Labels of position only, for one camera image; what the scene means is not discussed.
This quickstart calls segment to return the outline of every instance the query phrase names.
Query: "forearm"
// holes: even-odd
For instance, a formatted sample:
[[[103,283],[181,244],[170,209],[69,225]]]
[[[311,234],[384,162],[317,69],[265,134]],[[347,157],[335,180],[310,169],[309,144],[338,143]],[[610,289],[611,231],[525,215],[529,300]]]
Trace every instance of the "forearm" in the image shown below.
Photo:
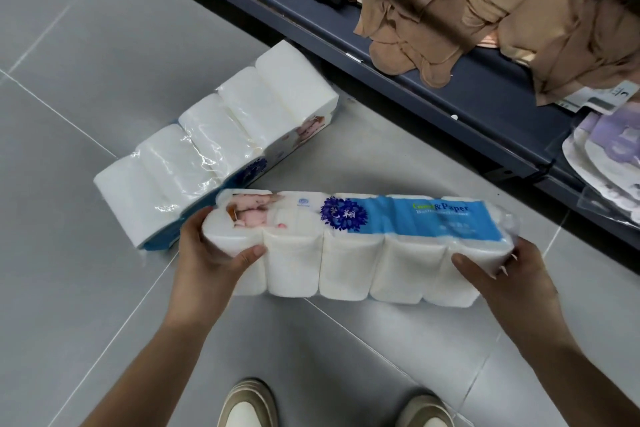
[[[541,346],[523,356],[570,427],[640,425],[640,409],[578,347]]]
[[[163,325],[81,427],[167,425],[206,333]]]

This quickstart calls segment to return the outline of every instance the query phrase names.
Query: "person's left hand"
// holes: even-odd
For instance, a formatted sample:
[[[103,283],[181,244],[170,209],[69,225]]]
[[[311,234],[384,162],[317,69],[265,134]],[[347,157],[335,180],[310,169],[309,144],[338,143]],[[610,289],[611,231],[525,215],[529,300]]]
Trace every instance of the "person's left hand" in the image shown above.
[[[212,207],[194,213],[180,230],[178,267],[173,278],[168,326],[194,327],[208,334],[227,307],[236,283],[266,252],[263,245],[247,248],[233,259],[202,235],[202,223]]]

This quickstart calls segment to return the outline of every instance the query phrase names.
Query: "shoe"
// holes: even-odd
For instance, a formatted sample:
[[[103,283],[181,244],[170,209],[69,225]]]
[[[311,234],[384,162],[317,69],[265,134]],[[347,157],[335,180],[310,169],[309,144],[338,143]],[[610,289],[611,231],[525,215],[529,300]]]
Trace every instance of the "shoe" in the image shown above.
[[[453,419],[439,398],[420,395],[404,407],[396,427],[453,427]]]
[[[218,427],[278,427],[276,403],[267,385],[251,378],[233,387],[222,406]]]

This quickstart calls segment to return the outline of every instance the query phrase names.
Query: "floor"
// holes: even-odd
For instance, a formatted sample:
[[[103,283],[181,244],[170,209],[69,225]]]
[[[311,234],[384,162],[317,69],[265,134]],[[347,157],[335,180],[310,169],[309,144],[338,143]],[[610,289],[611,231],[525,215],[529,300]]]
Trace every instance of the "floor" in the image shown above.
[[[72,426],[154,333],[175,258],[135,250],[93,177],[266,46],[191,0],[0,4],[0,424]],[[640,403],[640,277],[589,245],[602,237],[561,204],[524,204],[429,129],[409,133],[365,103],[254,186],[474,196],[513,211],[545,251],[580,344]],[[213,425],[246,376],[270,384],[284,426],[388,425],[424,388],[458,427],[564,425],[481,300],[233,299],[172,425]]]

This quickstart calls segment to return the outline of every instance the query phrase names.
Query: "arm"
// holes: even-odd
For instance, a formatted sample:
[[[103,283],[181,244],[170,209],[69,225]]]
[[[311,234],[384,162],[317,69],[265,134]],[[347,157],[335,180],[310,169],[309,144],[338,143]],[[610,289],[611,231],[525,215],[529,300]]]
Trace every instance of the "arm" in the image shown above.
[[[514,253],[507,273],[496,278],[459,253],[452,261],[486,299],[570,427],[640,425],[640,409],[575,342],[538,248],[520,238]]]
[[[237,280],[265,252],[255,246],[234,259],[222,253],[200,231],[210,211],[197,212],[180,231],[178,266],[162,325],[81,427],[161,427],[169,422]]]

